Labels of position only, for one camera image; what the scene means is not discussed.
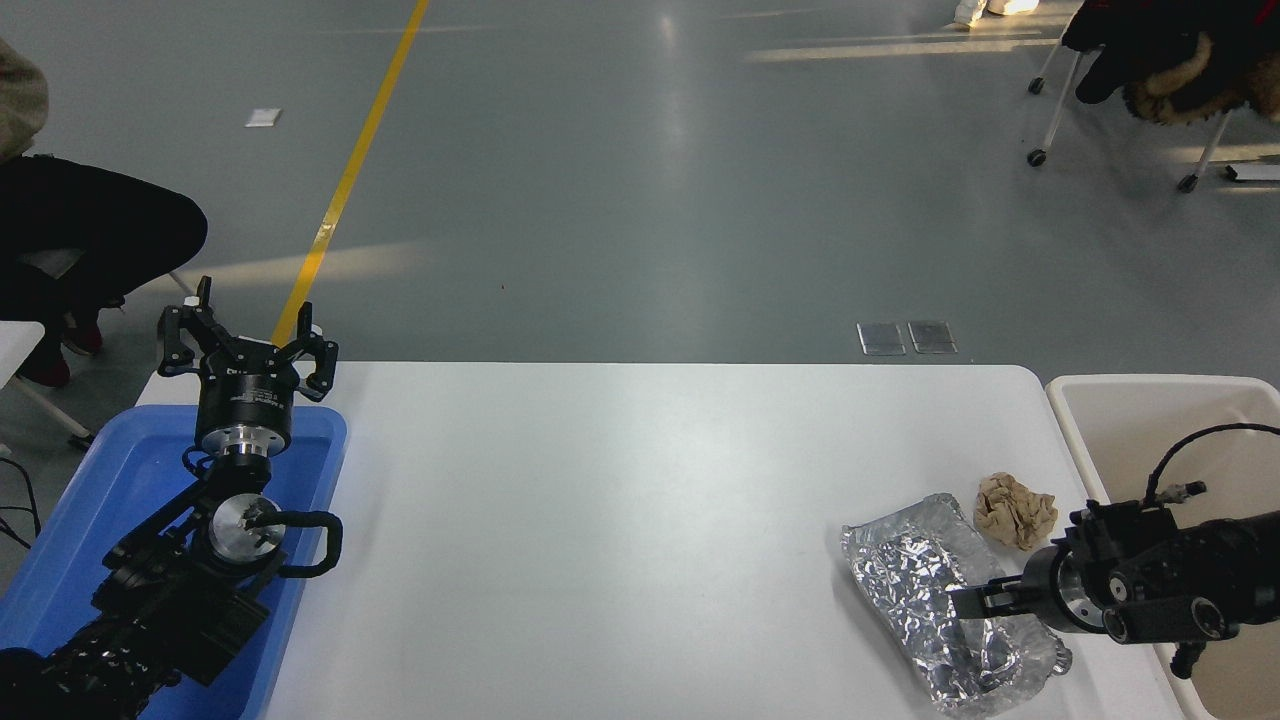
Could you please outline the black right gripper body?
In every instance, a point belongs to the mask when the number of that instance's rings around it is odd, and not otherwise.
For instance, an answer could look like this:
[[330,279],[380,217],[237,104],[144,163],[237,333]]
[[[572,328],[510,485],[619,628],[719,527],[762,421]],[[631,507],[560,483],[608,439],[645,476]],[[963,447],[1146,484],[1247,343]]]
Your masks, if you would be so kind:
[[1030,596],[1027,607],[1047,626],[1066,633],[1080,633],[1073,611],[1062,597],[1060,571],[1069,556],[1061,546],[1036,551],[1021,574],[1021,587]]

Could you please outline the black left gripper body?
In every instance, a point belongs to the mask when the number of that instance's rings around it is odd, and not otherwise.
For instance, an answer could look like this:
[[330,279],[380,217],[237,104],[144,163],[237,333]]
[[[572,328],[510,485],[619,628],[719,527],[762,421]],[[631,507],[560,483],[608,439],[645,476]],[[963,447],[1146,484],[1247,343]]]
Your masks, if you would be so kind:
[[236,427],[257,427],[292,437],[300,377],[283,363],[269,366],[265,351],[218,351],[198,364],[200,397],[195,436],[206,438]]

